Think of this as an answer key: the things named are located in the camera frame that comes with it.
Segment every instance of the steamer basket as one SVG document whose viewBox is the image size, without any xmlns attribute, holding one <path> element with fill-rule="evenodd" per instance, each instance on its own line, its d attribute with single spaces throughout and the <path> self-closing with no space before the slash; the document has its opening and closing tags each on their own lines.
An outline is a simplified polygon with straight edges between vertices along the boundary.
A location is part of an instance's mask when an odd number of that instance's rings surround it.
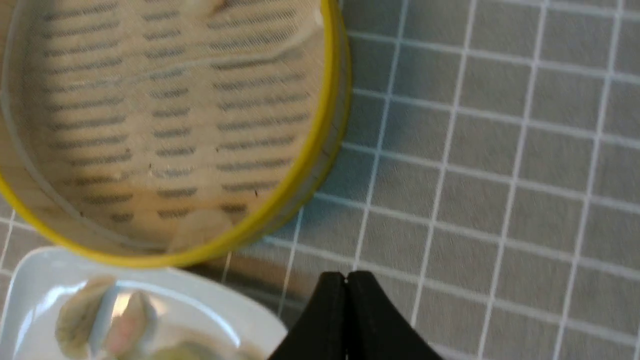
<svg viewBox="0 0 640 360">
<path fill-rule="evenodd" d="M 258 240 L 320 186 L 346 129 L 336 0 L 227 0 L 208 29 L 176 20 L 178 1 L 0 0 L 0 192 L 96 261 L 186 266 Z"/>
</svg>

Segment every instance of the tiled surface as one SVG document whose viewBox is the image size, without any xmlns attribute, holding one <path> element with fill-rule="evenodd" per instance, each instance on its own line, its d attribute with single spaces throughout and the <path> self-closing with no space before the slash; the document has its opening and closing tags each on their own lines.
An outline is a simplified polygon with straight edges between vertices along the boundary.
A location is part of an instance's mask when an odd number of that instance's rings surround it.
<svg viewBox="0 0 640 360">
<path fill-rule="evenodd" d="M 344 0 L 334 171 L 208 276 L 292 325 L 321 272 L 356 267 L 448 360 L 639 360 L 640 1 L 372 3 Z M 19 217 L 9 238 L 0 292 L 46 244 Z"/>
</svg>

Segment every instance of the dumpling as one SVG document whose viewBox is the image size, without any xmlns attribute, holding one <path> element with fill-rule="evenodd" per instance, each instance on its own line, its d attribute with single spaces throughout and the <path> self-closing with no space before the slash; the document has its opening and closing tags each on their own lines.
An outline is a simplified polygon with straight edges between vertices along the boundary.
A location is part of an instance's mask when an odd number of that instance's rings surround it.
<svg viewBox="0 0 640 360">
<path fill-rule="evenodd" d="M 147 297 L 137 291 L 129 297 L 122 315 L 113 319 L 104 340 L 104 349 L 115 357 L 132 352 L 147 330 L 149 319 Z"/>
<path fill-rule="evenodd" d="M 90 279 L 84 288 L 62 305 L 54 335 L 64 356 L 74 360 L 87 358 L 87 342 L 102 298 L 115 283 L 116 279 L 111 276 Z"/>
</svg>

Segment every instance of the white grout line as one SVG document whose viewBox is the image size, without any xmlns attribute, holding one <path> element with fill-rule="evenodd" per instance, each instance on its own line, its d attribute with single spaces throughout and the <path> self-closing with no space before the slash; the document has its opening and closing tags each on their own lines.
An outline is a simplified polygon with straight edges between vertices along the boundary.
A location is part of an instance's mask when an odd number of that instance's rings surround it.
<svg viewBox="0 0 640 360">
<path fill-rule="evenodd" d="M 477 351 L 477 358 L 482 359 L 484 355 L 484 348 L 486 346 L 486 339 L 489 333 L 489 324 L 491 322 L 491 315 L 493 311 L 493 303 L 495 302 L 495 293 L 498 289 L 498 281 L 500 279 L 500 271 L 502 268 L 502 257 L 504 255 L 504 247 L 507 242 L 509 234 L 509 225 L 511 221 L 511 212 L 513 210 L 513 204 L 515 203 L 516 189 L 518 178 L 520 177 L 520 167 L 522 166 L 522 158 L 524 156 L 524 149 L 527 140 L 527 127 L 530 122 L 531 109 L 533 107 L 533 97 L 536 88 L 536 80 L 538 78 L 538 66 L 540 64 L 540 54 L 542 51 L 542 43 L 545 35 L 545 27 L 547 21 L 547 6 L 549 0 L 541 5 L 540 17 L 538 19 L 538 32 L 536 34 L 536 45 L 534 48 L 533 61 L 531 64 L 531 74 L 529 77 L 529 86 L 527 88 L 527 95 L 524 106 L 524 119 L 520 130 L 520 138 L 518 139 L 518 148 L 516 150 L 516 158 L 513 165 L 513 173 L 511 176 L 511 184 L 509 186 L 509 193 L 507 197 L 506 208 L 504 211 L 504 219 L 502 221 L 502 230 L 500 232 L 500 244 L 498 246 L 498 254 L 495 257 L 495 264 L 493 267 L 493 277 L 491 281 L 491 290 L 489 295 L 489 303 L 487 303 L 486 313 L 484 314 L 484 324 L 482 333 L 480 335 L 480 343 Z"/>
<path fill-rule="evenodd" d="M 604 82 L 604 89 L 602 90 L 602 97 L 600 99 L 600 110 L 598 112 L 598 125 L 596 130 L 595 141 L 593 144 L 593 153 L 591 155 L 591 167 L 589 169 L 589 177 L 587 179 L 587 192 L 584 198 L 584 205 L 582 206 L 582 214 L 580 215 L 580 225 L 578 228 L 578 235 L 576 237 L 575 252 L 573 253 L 573 260 L 571 265 L 571 272 L 569 274 L 569 281 L 566 287 L 566 294 L 564 296 L 563 304 L 563 317 L 560 323 L 560 329 L 556 339 L 556 347 L 554 348 L 553 360 L 558 360 L 560 356 L 560 349 L 562 347 L 564 328 L 569 317 L 569 308 L 571 307 L 571 298 L 573 294 L 573 285 L 575 284 L 576 273 L 578 271 L 578 262 L 580 260 L 580 254 L 582 252 L 582 244 L 584 242 L 584 233 L 586 231 L 587 222 L 589 218 L 589 207 L 591 205 L 591 196 L 593 194 L 593 188 L 596 179 L 596 171 L 598 169 L 598 156 L 600 154 L 600 138 L 602 137 L 604 123 L 607 117 L 607 105 L 609 103 L 609 92 L 611 91 L 611 76 L 614 73 L 616 65 L 616 55 L 618 52 L 618 40 L 620 38 L 621 28 L 621 16 L 625 7 L 624 0 L 618 0 L 618 10 L 614 19 L 613 31 L 611 35 L 611 44 L 609 48 L 609 62 L 608 73 Z"/>
<path fill-rule="evenodd" d="M 15 210 L 11 212 L 11 219 L 9 219 L 9 230 L 7 230 L 6 232 L 6 238 L 4 239 L 4 248 L 2 249 L 2 253 L 0 254 L 0 269 L 3 268 L 4 257 L 6 256 L 6 251 L 9 248 L 9 241 L 11 240 L 13 225 L 15 225 Z"/>
<path fill-rule="evenodd" d="M 386 42 L 386 43 L 395 43 L 396 40 L 391 37 L 386 37 L 384 35 L 377 35 L 373 33 L 363 33 L 360 31 L 348 31 L 348 35 L 353 38 L 360 38 L 363 40 L 377 41 L 377 42 Z M 443 45 L 436 44 L 431 42 L 424 42 L 418 40 L 402 40 L 402 45 L 412 46 L 412 47 L 420 47 L 423 49 L 430 49 L 434 51 L 440 51 L 444 53 L 452 53 L 452 54 L 462 54 L 465 52 L 464 49 L 452 46 L 452 45 Z M 494 51 L 480 50 L 480 49 L 469 49 L 466 52 L 469 56 L 475 58 L 482 58 L 486 60 L 495 60 L 495 61 L 503 61 L 507 63 L 512 63 L 515 65 L 533 65 L 534 60 L 531 58 L 524 58 L 521 56 L 515 56 L 510 54 L 502 54 L 496 53 Z M 607 76 L 606 69 L 598 69 L 594 67 L 585 67 L 582 65 L 574 65 L 571 63 L 561 63 L 558 61 L 549 61 L 549 60 L 539 60 L 538 68 L 558 71 L 558 72 L 567 72 L 570 74 L 589 76 L 594 78 L 604 78 Z M 621 81 L 624 83 L 630 83 L 635 85 L 640 85 L 640 76 L 633 74 L 626 74 L 623 72 L 615 72 L 612 76 L 612 79 L 616 81 Z"/>
<path fill-rule="evenodd" d="M 560 319 L 562 318 L 562 316 L 554 313 L 549 313 L 548 311 L 535 309 L 533 307 L 520 305 L 515 302 L 502 300 L 502 299 L 495 299 L 495 302 L 493 303 L 493 305 L 496 308 L 499 308 L 501 310 L 509 311 L 514 314 L 526 316 L 528 318 L 536 319 L 541 322 L 547 322 L 547 323 L 552 323 L 556 325 L 560 322 Z"/>
<path fill-rule="evenodd" d="M 273 245 L 283 247 L 286 249 L 291 249 L 293 247 L 293 244 L 291 243 L 291 241 L 280 240 L 278 238 L 273 238 L 269 236 L 266 237 L 265 240 L 268 243 L 271 243 Z M 351 264 L 353 262 L 353 258 L 334 254 L 332 252 L 317 249 L 308 245 L 298 244 L 296 246 L 296 252 L 312 255 L 321 259 L 327 259 L 327 260 L 335 261 L 337 263 L 342 263 L 342 264 Z M 361 262 L 361 264 L 363 268 L 366 268 L 367 270 L 372 271 L 376 274 L 388 276 L 390 278 L 404 281 L 410 284 L 417 284 L 419 281 L 419 277 L 417 275 L 409 274 L 400 270 L 388 268 L 386 266 L 377 265 L 373 263 L 368 263 L 365 261 Z M 447 284 L 445 282 L 435 280 L 435 279 L 429 279 L 429 278 L 425 279 L 424 287 L 430 290 L 439 291 L 448 295 L 453 295 L 455 297 L 459 297 L 461 299 L 469 300 L 472 302 L 477 302 L 480 304 L 487 304 L 489 301 L 489 296 L 486 294 L 468 290 L 457 285 Z M 507 300 L 495 299 L 493 306 L 494 308 L 501 309 L 504 311 L 509 311 L 510 313 L 526 316 L 528 318 L 536 319 L 542 322 L 553 323 L 556 325 L 559 325 L 560 321 L 562 320 L 562 316 L 560 314 L 549 313 L 547 311 L 535 309 L 533 307 L 517 304 Z M 615 330 L 597 326 L 591 323 L 582 322 L 580 320 L 569 319 L 566 326 L 569 328 L 575 329 L 577 331 L 582 331 L 587 334 L 592 334 L 594 336 L 598 336 L 603 339 L 611 340 L 613 342 L 622 343 L 626 345 L 629 345 L 630 338 L 632 337 L 631 335 L 622 333 L 620 331 L 615 331 Z"/>
<path fill-rule="evenodd" d="M 613 276 L 623 277 L 625 279 L 640 282 L 640 270 L 625 268 L 621 265 L 606 263 L 601 260 L 585 258 L 581 256 L 578 264 L 587 269 L 600 271 Z"/>
<path fill-rule="evenodd" d="M 611 342 L 620 343 L 631 347 L 636 345 L 636 337 L 634 335 L 607 329 L 606 327 L 593 325 L 592 323 L 569 319 L 566 322 L 566 327 L 571 330 L 597 336 L 601 339 L 609 340 Z"/>
<path fill-rule="evenodd" d="M 316 192 L 314 197 L 321 200 L 334 202 L 336 204 L 340 204 L 349 208 L 356 208 L 356 209 L 365 208 L 365 204 L 355 202 L 353 200 L 342 199 L 340 197 L 336 197 L 333 195 L 327 195 L 321 192 Z M 489 234 L 489 233 L 485 233 L 475 229 L 471 229 L 471 228 L 467 228 L 467 227 L 463 227 L 455 224 L 450 224 L 447 222 L 434 222 L 428 218 L 417 217 L 415 215 L 403 213 L 402 211 L 385 209 L 379 206 L 372 206 L 371 211 L 375 213 L 379 213 L 381 215 L 386 215 L 388 217 L 403 220 L 406 222 L 411 222 L 414 224 L 421 224 L 421 225 L 433 224 L 436 229 L 448 231 L 452 234 L 471 237 L 479 241 L 499 244 L 501 239 L 499 235 Z M 521 250 L 524 252 L 528 252 L 530 254 L 536 254 L 548 259 L 564 261 L 566 263 L 571 263 L 573 260 L 573 254 L 570 254 L 568 252 L 564 252 L 558 249 L 544 247 L 544 246 L 536 245 L 532 243 L 527 243 L 521 240 L 507 238 L 505 245 L 512 249 Z M 635 269 L 627 268 L 621 265 L 616 265 L 612 263 L 607 263 L 605 261 L 591 259 L 591 258 L 584 258 L 584 257 L 580 258 L 580 265 L 586 268 L 591 268 L 593 270 L 605 272 L 607 274 L 625 277 L 627 279 L 640 282 L 640 270 L 635 270 Z"/>
<path fill-rule="evenodd" d="M 394 49 L 394 57 L 391 63 L 391 71 L 389 73 L 389 81 L 387 85 L 387 94 L 385 96 L 385 105 L 382 111 L 382 121 L 380 123 L 380 133 L 378 134 L 378 144 L 376 146 L 376 153 L 373 160 L 373 166 L 371 168 L 371 178 L 369 180 L 369 187 L 367 189 L 367 205 L 364 209 L 364 214 L 362 215 L 362 222 L 360 223 L 360 233 L 358 234 L 356 255 L 353 262 L 354 271 L 358 269 L 358 262 L 360 261 L 360 255 L 362 253 L 362 244 L 364 242 L 364 236 L 367 230 L 367 222 L 369 221 L 371 201 L 373 200 L 373 193 L 376 187 L 376 177 L 378 176 L 378 167 L 380 165 L 380 152 L 382 151 L 382 145 L 384 144 L 385 140 L 385 131 L 387 129 L 389 108 L 391 107 L 390 97 L 393 94 L 394 86 L 396 84 L 396 72 L 400 60 L 401 41 L 404 36 L 404 24 L 406 22 L 407 13 L 409 11 L 409 1 L 410 0 L 403 0 L 402 8 L 400 10 L 400 18 L 398 21 L 397 38 L 394 39 L 396 48 Z"/>
<path fill-rule="evenodd" d="M 351 150 L 354 150 L 354 151 L 360 151 L 360 152 L 364 152 L 364 153 L 367 153 L 367 154 L 372 154 L 372 153 L 375 152 L 374 149 L 371 149 L 371 148 L 368 148 L 368 147 L 364 147 L 364 146 L 361 146 L 361 145 L 344 143 L 344 144 L 342 144 L 342 146 L 345 149 L 351 149 Z M 399 153 L 391 152 L 391 151 L 381 151 L 380 154 L 382 156 L 386 157 L 386 158 L 391 158 L 391 159 L 395 159 L 395 160 L 399 160 L 399 161 L 405 161 L 405 162 L 408 162 L 408 163 L 413 163 L 413 164 L 422 165 L 422 166 L 426 166 L 426 167 L 432 167 L 432 168 L 442 168 L 442 164 L 441 163 L 433 161 L 433 160 L 426 160 L 426 159 L 422 159 L 422 158 L 417 158 L 415 156 L 399 154 Z M 469 168 L 469 167 L 464 167 L 464 166 L 459 166 L 459 165 L 449 165 L 447 167 L 447 170 L 450 171 L 450 172 L 455 172 L 457 174 L 470 176 L 470 177 L 475 177 L 475 178 L 478 178 L 478 179 L 486 179 L 486 180 L 496 181 L 498 183 L 509 183 L 509 184 L 511 183 L 511 180 L 508 177 L 505 177 L 504 175 L 494 174 L 494 173 L 491 173 L 491 172 L 485 172 L 483 170 L 476 170 L 474 168 Z M 560 187 L 557 187 L 557 186 L 554 186 L 554 185 L 537 183 L 535 181 L 530 181 L 530 180 L 517 179 L 516 180 L 516 185 L 519 188 L 525 188 L 525 189 L 528 189 L 528 190 L 535 190 L 535 191 L 538 191 L 538 192 L 548 193 L 548 194 L 551 194 L 551 195 L 564 197 L 566 199 L 571 199 L 571 200 L 584 201 L 584 198 L 586 196 L 585 193 L 579 192 L 577 190 L 572 190 L 572 189 L 567 189 L 567 188 L 560 188 Z M 617 209 L 617 210 L 626 211 L 626 212 L 630 212 L 630 213 L 640 214 L 640 204 L 634 204 L 634 203 L 631 203 L 631 202 L 625 202 L 623 200 L 617 200 L 617 199 L 612 199 L 612 198 L 607 198 L 607 197 L 602 197 L 602 196 L 597 196 L 597 195 L 592 195 L 591 196 L 591 202 L 595 203 L 595 204 L 607 206 L 608 208 L 612 208 L 612 209 Z"/>
<path fill-rule="evenodd" d="M 387 98 L 386 95 L 382 93 L 374 92 L 371 90 L 362 90 L 362 89 L 356 88 L 356 89 L 353 89 L 353 93 L 357 95 L 362 95 L 362 96 L 374 97 L 377 99 Z M 413 99 L 410 97 L 401 97 L 397 95 L 391 95 L 389 98 L 394 102 L 399 102 L 402 104 L 408 104 L 412 106 L 419 106 L 419 107 L 428 108 L 431 110 L 451 111 L 453 109 L 451 105 L 443 104 L 440 102 L 425 101 L 420 99 Z M 486 111 L 486 110 L 480 110 L 480 109 L 474 109 L 474 108 L 465 108 L 462 106 L 458 108 L 458 113 L 476 117 L 476 118 L 481 118 L 481 119 L 500 121 L 506 124 L 521 124 L 523 121 L 523 118 L 514 117 L 512 115 L 494 113 L 492 111 Z M 596 131 L 580 129 L 577 127 L 571 127 L 571 126 L 566 126 L 561 124 L 555 124 L 552 122 L 547 122 L 544 120 L 537 120 L 537 119 L 529 119 L 529 127 L 548 131 L 550 133 L 572 136 L 575 138 L 582 138 L 582 139 L 595 139 L 595 136 L 596 136 Z M 624 136 L 620 136 L 620 135 L 603 134 L 601 137 L 601 140 L 603 142 L 606 142 L 612 145 L 624 146 L 630 149 L 635 149 L 640 151 L 640 140 L 638 139 L 625 138 Z M 374 152 L 374 149 L 363 146 L 363 145 L 351 144 L 349 146 L 353 147 L 358 151 L 370 152 L 370 153 Z"/>
<path fill-rule="evenodd" d="M 507 239 L 505 241 L 505 246 L 510 249 L 524 251 L 529 254 L 538 255 L 542 258 L 563 261 L 565 263 L 570 263 L 572 260 L 571 254 L 557 249 L 549 249 L 544 246 L 527 243 L 525 241 Z"/>
<path fill-rule="evenodd" d="M 451 152 L 451 145 L 453 143 L 453 133 L 456 127 L 456 120 L 458 117 L 458 108 L 460 107 L 460 99 L 462 97 L 462 88 L 465 80 L 465 72 L 467 71 L 467 52 L 469 45 L 471 44 L 471 35 L 473 34 L 474 21 L 476 19 L 476 7 L 477 0 L 471 0 L 469 4 L 468 18 L 467 18 L 467 30 L 465 33 L 464 49 L 460 58 L 460 67 L 458 69 L 458 78 L 456 80 L 456 91 L 453 99 L 453 109 L 451 110 L 451 116 L 449 118 L 449 128 L 447 129 L 447 138 L 445 141 L 444 152 L 442 154 L 442 168 L 440 169 L 440 175 L 438 176 L 438 184 L 436 185 L 435 198 L 433 200 L 433 207 L 431 213 L 431 219 L 434 222 L 438 220 L 438 212 L 440 211 L 440 200 L 442 198 L 442 191 L 444 188 L 444 181 L 447 175 L 447 166 L 449 164 L 449 153 Z M 415 301 L 413 302 L 413 310 L 411 314 L 411 326 L 415 327 L 415 323 L 418 318 L 418 310 L 420 308 L 420 298 L 422 296 L 422 288 L 426 278 L 427 266 L 429 263 L 429 253 L 431 252 L 431 244 L 433 242 L 433 233 L 435 232 L 434 226 L 429 226 L 429 232 L 427 233 L 426 242 L 424 244 L 424 253 L 422 255 L 422 265 L 420 266 L 420 281 L 418 282 L 418 289 L 415 294 Z"/>
<path fill-rule="evenodd" d="M 227 274 L 229 273 L 229 267 L 231 266 L 231 251 L 227 253 L 227 260 L 225 261 L 225 269 L 222 270 L 222 278 L 220 279 L 220 283 L 224 284 L 227 281 Z"/>
<path fill-rule="evenodd" d="M 282 295 L 280 296 L 280 303 L 278 303 L 278 317 L 282 315 L 282 308 L 284 307 L 285 299 L 287 298 L 287 288 L 289 287 L 289 278 L 291 277 L 291 270 L 293 268 L 293 259 L 296 256 L 296 246 L 298 245 L 298 238 L 300 237 L 300 228 L 302 227 L 302 217 L 305 214 L 305 208 L 302 207 L 298 211 L 298 220 L 296 221 L 296 230 L 293 233 L 293 244 L 291 245 L 291 251 L 289 253 L 289 262 L 287 263 L 287 272 L 284 276 L 284 283 L 282 285 Z"/>
<path fill-rule="evenodd" d="M 31 225 L 22 224 L 19 221 L 11 221 L 11 219 L 0 218 L 0 222 L 4 224 L 10 224 L 13 222 L 14 227 L 18 227 L 19 229 L 31 230 L 35 231 L 35 228 Z"/>
</svg>

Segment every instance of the gray tile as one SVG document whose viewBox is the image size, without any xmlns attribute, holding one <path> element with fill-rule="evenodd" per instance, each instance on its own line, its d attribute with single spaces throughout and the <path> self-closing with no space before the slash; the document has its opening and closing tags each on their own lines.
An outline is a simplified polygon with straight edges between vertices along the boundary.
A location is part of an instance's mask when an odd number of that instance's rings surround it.
<svg viewBox="0 0 640 360">
<path fill-rule="evenodd" d="M 551 359 L 558 326 L 494 308 L 484 356 L 494 360 Z"/>
<path fill-rule="evenodd" d="M 640 203 L 640 151 L 602 144 L 593 192 Z"/>
<path fill-rule="evenodd" d="M 427 277 L 489 294 L 498 245 L 436 230 L 429 251 Z"/>
<path fill-rule="evenodd" d="M 449 162 L 511 175 L 519 138 L 519 125 L 459 115 Z"/>
<path fill-rule="evenodd" d="M 640 21 L 623 20 L 616 57 L 616 70 L 640 75 Z"/>
<path fill-rule="evenodd" d="M 349 38 L 349 46 L 353 61 L 353 86 L 386 92 L 396 46 L 353 37 Z"/>
<path fill-rule="evenodd" d="M 234 252 L 225 284 L 278 296 L 282 294 L 290 253 L 290 249 L 264 242 Z"/>
<path fill-rule="evenodd" d="M 565 329 L 560 360 L 631 360 L 634 348 L 597 338 L 573 329 Z"/>
<path fill-rule="evenodd" d="M 11 213 L 13 213 L 13 208 L 0 195 L 0 218 L 9 219 L 11 218 Z"/>
<path fill-rule="evenodd" d="M 484 304 L 423 289 L 415 329 L 426 341 L 475 354 L 485 309 Z"/>
<path fill-rule="evenodd" d="M 369 190 L 373 155 L 341 149 L 321 192 L 345 199 L 364 201 Z"/>
<path fill-rule="evenodd" d="M 522 116 L 531 68 L 470 57 L 460 104 Z"/>
<path fill-rule="evenodd" d="M 561 314 L 571 264 L 504 249 L 496 296 Z"/>
<path fill-rule="evenodd" d="M 431 217 L 439 170 L 382 157 L 372 204 Z"/>
<path fill-rule="evenodd" d="M 396 72 L 396 95 L 453 103 L 460 55 L 403 45 Z"/>
<path fill-rule="evenodd" d="M 346 275 L 351 271 L 351 266 L 351 263 L 319 258 L 296 249 L 287 286 L 287 299 L 306 302 L 313 293 L 320 274 L 331 271 Z"/>
<path fill-rule="evenodd" d="M 598 6 L 601 8 L 615 8 L 617 0 L 551 0 L 557 3 L 574 3 L 581 5 Z"/>
<path fill-rule="evenodd" d="M 383 149 L 440 161 L 450 117 L 448 111 L 392 102 Z"/>
<path fill-rule="evenodd" d="M 51 243 L 40 234 L 33 230 L 14 227 L 4 255 L 3 268 L 13 271 L 15 266 L 18 265 L 18 262 L 22 260 L 26 254 L 44 246 L 51 246 Z"/>
<path fill-rule="evenodd" d="M 467 30 L 469 2 L 410 1 L 404 37 L 436 44 L 462 45 Z"/>
<path fill-rule="evenodd" d="M 540 9 L 520 4 L 480 1 L 471 47 L 531 57 L 536 45 Z"/>
<path fill-rule="evenodd" d="M 529 129 L 520 178 L 585 190 L 592 146 L 588 139 Z"/>
<path fill-rule="evenodd" d="M 389 300 L 391 300 L 404 319 L 410 321 L 418 285 L 412 282 L 394 279 L 393 277 L 376 274 L 375 271 L 373 272 L 378 280 L 378 284 L 380 284 L 382 290 L 385 291 Z"/>
<path fill-rule="evenodd" d="M 428 232 L 425 225 L 370 213 L 360 259 L 418 275 Z"/>
<path fill-rule="evenodd" d="M 626 0 L 625 9 L 640 12 L 640 0 Z"/>
<path fill-rule="evenodd" d="M 353 257 L 361 222 L 361 209 L 312 199 L 305 206 L 298 243 Z"/>
<path fill-rule="evenodd" d="M 592 204 L 582 255 L 640 270 L 640 215 Z"/>
<path fill-rule="evenodd" d="M 640 86 L 614 81 L 609 93 L 605 131 L 640 139 Z"/>
<path fill-rule="evenodd" d="M 278 238 L 280 240 L 293 241 L 293 238 L 296 234 L 297 225 L 298 225 L 298 213 L 293 215 L 293 217 L 286 224 L 284 224 L 281 228 L 276 230 L 271 235 L 274 238 Z"/>
<path fill-rule="evenodd" d="M 439 220 L 499 234 L 509 186 L 448 172 Z"/>
<path fill-rule="evenodd" d="M 395 37 L 401 7 L 396 0 L 378 0 L 376 6 L 370 0 L 346 0 L 342 16 L 348 30 Z"/>
<path fill-rule="evenodd" d="M 555 124 L 594 130 L 603 79 L 540 69 L 531 116 Z"/>
<path fill-rule="evenodd" d="M 578 267 L 569 317 L 637 335 L 640 283 Z"/>
<path fill-rule="evenodd" d="M 383 99 L 353 94 L 351 96 L 349 128 L 344 141 L 376 147 L 384 107 L 385 101 Z"/>
<path fill-rule="evenodd" d="M 612 27 L 605 17 L 550 10 L 541 59 L 604 68 Z"/>
<path fill-rule="evenodd" d="M 511 212 L 509 237 L 573 252 L 582 202 L 519 188 Z"/>
<path fill-rule="evenodd" d="M 4 309 L 4 302 L 6 301 L 7 291 L 9 290 L 9 284 L 11 283 L 11 277 L 0 274 L 0 321 L 2 320 L 2 309 Z"/>
</svg>

